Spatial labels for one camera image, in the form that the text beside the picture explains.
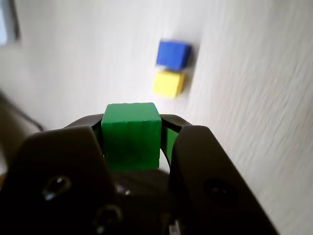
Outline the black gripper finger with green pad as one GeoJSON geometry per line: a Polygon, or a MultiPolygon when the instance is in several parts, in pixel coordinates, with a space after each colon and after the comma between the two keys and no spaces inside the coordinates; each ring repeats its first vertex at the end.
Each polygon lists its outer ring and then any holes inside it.
{"type": "Polygon", "coordinates": [[[186,235],[275,235],[277,230],[211,130],[176,115],[162,126],[177,134],[170,166],[186,235]]]}
{"type": "Polygon", "coordinates": [[[130,235],[98,143],[100,115],[29,137],[0,191],[3,235],[130,235]]]}

